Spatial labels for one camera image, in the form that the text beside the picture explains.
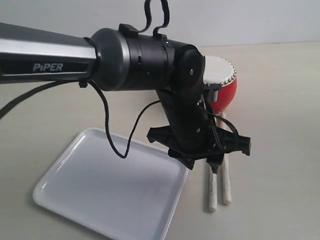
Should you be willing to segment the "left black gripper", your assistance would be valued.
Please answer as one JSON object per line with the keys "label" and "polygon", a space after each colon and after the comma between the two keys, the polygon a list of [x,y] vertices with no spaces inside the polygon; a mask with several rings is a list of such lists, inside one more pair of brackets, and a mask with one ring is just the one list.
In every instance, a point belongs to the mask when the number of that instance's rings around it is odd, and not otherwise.
{"label": "left black gripper", "polygon": [[[205,109],[191,112],[165,111],[168,126],[150,128],[147,138],[168,147],[168,155],[192,170],[196,160],[206,159],[213,174],[217,174],[224,155],[232,152],[251,154],[251,138],[239,135],[225,118]],[[220,127],[220,121],[226,129]]]}

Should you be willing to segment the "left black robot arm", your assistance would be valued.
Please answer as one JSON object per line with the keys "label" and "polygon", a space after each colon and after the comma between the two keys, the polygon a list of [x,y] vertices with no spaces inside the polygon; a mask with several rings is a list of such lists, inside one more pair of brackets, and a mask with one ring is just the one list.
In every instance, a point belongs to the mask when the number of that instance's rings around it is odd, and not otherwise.
{"label": "left black robot arm", "polygon": [[167,126],[152,127],[147,139],[168,148],[168,155],[192,170],[206,159],[214,173],[232,152],[251,153],[251,139],[233,124],[216,125],[211,103],[220,90],[209,79],[208,58],[187,43],[165,35],[142,35],[131,25],[103,28],[91,37],[76,37],[24,26],[0,25],[0,82],[43,82],[5,105],[17,104],[43,90],[76,82],[107,91],[154,90]]}

